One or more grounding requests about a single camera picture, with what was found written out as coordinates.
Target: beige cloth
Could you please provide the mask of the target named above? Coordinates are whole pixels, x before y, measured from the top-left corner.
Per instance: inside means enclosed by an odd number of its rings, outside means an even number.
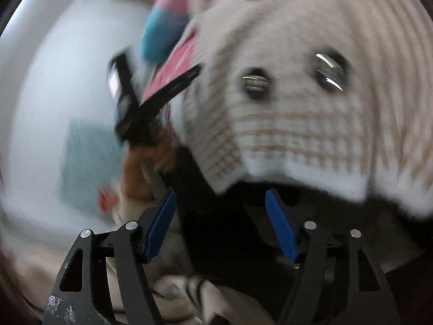
[[[356,202],[383,195],[426,217],[432,32],[419,0],[215,0],[200,18],[193,63],[204,69],[183,98],[183,141],[217,193],[297,182]],[[310,76],[323,47],[349,61],[344,92]],[[251,67],[272,76],[269,101],[243,90]]]

